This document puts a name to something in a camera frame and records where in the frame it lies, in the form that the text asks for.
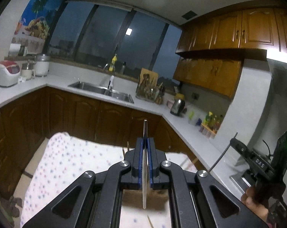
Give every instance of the ceiling vent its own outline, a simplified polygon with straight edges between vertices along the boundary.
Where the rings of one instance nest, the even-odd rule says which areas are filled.
[[[194,13],[192,10],[190,10],[189,12],[185,13],[182,18],[189,20],[192,19],[194,16],[196,16],[197,14]]]

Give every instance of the yellow bottle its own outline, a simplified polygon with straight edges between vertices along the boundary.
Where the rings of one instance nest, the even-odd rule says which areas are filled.
[[[112,59],[111,65],[109,67],[109,71],[110,72],[114,72],[115,70],[115,62],[117,61],[117,54],[115,54],[115,56]]]

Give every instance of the stainless steel sink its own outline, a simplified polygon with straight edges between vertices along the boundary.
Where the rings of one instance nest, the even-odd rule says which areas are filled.
[[[90,92],[94,92],[94,93],[99,93],[99,94],[104,94],[108,90],[106,87],[99,87],[99,86],[95,86],[93,84],[82,82],[82,81],[78,81],[76,83],[73,83],[73,84],[69,85],[69,87],[74,87],[77,89],[90,91]]]
[[[125,102],[134,103],[130,94],[117,92],[115,90],[109,90],[105,92],[105,95],[119,99]]]
[[[94,92],[94,93],[99,93],[99,94],[103,94],[118,100],[122,100],[125,102],[129,102],[129,103],[134,103],[132,96],[130,94],[127,93],[122,93],[122,92],[118,92],[115,90],[108,90],[106,87],[99,87],[99,86],[95,86],[93,84],[90,83],[86,83],[86,82],[82,82],[82,81],[78,81],[76,83],[73,83],[71,85],[69,85],[69,87],[73,87],[73,88],[77,88],[80,90],[85,90],[85,91],[89,91],[89,92]]]

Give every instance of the poster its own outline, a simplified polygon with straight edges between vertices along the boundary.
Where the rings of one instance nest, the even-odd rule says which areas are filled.
[[[49,34],[50,25],[63,0],[30,0],[16,26],[12,43],[28,48],[28,54],[38,54]]]

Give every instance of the window frame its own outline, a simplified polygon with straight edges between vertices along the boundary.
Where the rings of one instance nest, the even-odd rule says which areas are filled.
[[[56,15],[55,15],[55,18],[54,18],[54,20],[53,20],[53,23],[52,23],[52,25],[51,25],[51,27],[50,27],[50,33],[49,33],[49,36],[47,37],[47,39],[46,39],[46,41],[45,41],[45,43],[44,43],[44,47],[43,47],[42,53],[46,54],[46,52],[47,52],[47,50],[48,50],[48,47],[49,47],[49,45],[50,45],[51,38],[52,38],[52,36],[53,36],[53,32],[54,32],[54,30],[55,30],[55,28],[56,28],[56,26],[57,26],[58,21],[59,21],[59,18],[61,17],[61,15],[62,15],[64,9],[66,8],[67,4],[68,4],[70,1],[76,1],[76,0],[64,0],[64,1],[62,2],[62,4],[60,5],[60,8],[58,9],[58,11],[57,11],[57,13],[56,13]],[[81,30],[81,32],[80,32],[80,34],[79,34],[79,37],[78,37],[78,39],[77,39],[77,41],[76,41],[75,48],[74,48],[74,52],[73,52],[72,57],[71,57],[71,60],[74,61],[74,62],[76,62],[76,55],[77,55],[79,46],[80,46],[80,44],[81,44],[81,42],[82,42],[82,40],[83,40],[83,37],[84,37],[84,35],[85,35],[85,33],[86,33],[87,29],[88,29],[88,26],[89,26],[91,20],[92,20],[93,17],[94,17],[94,14],[95,14],[96,10],[97,10],[98,7],[99,7],[99,4],[102,5],[102,6],[110,6],[110,7],[119,8],[119,7],[117,7],[117,6],[113,6],[113,4],[107,4],[106,2],[105,2],[104,4],[101,4],[101,3],[98,3],[98,4],[95,3],[95,4],[94,4],[94,6],[93,6],[91,12],[89,13],[89,15],[88,15],[88,17],[87,17],[87,19],[86,19],[86,21],[85,21],[83,27],[82,27],[82,30]],[[146,12],[146,11],[143,11],[142,9],[134,9],[134,8],[132,8],[131,10],[127,10],[127,11],[128,11],[128,13],[127,13],[126,17],[124,18],[123,23],[122,23],[122,25],[121,25],[121,27],[120,27],[118,33],[117,33],[117,36],[116,36],[116,38],[115,38],[115,40],[114,40],[114,42],[113,42],[114,47],[111,49],[111,54],[110,54],[110,56],[109,56],[108,61],[110,61],[110,59],[114,56],[115,52],[116,52],[116,51],[119,49],[119,47],[121,46],[121,44],[122,44],[122,42],[123,42],[123,39],[124,39],[124,37],[126,36],[126,30],[129,28],[130,24],[132,23],[132,20],[133,20],[135,14],[136,14],[137,12],[145,13],[145,14],[147,14],[148,16],[155,17],[155,18],[157,18],[157,19],[162,20],[162,21],[165,22],[164,29],[163,29],[163,31],[162,31],[162,33],[161,33],[161,36],[160,36],[159,41],[158,41],[158,44],[157,44],[157,46],[156,46],[156,48],[155,48],[155,51],[154,51],[154,53],[153,53],[153,57],[152,57],[152,59],[151,59],[151,62],[150,62],[150,64],[149,64],[149,67],[148,67],[149,70],[152,70],[152,69],[153,69],[153,66],[154,66],[154,64],[155,64],[155,62],[156,62],[156,59],[157,59],[157,57],[158,57],[158,53],[159,53],[159,51],[160,51],[160,48],[161,48],[162,43],[163,43],[163,41],[164,41],[164,37],[165,37],[165,35],[166,35],[166,33],[167,33],[167,30],[168,30],[168,27],[169,27],[170,24],[168,23],[167,20],[161,19],[159,16],[153,16],[153,14],[150,14],[150,13],[148,13],[148,12]]]

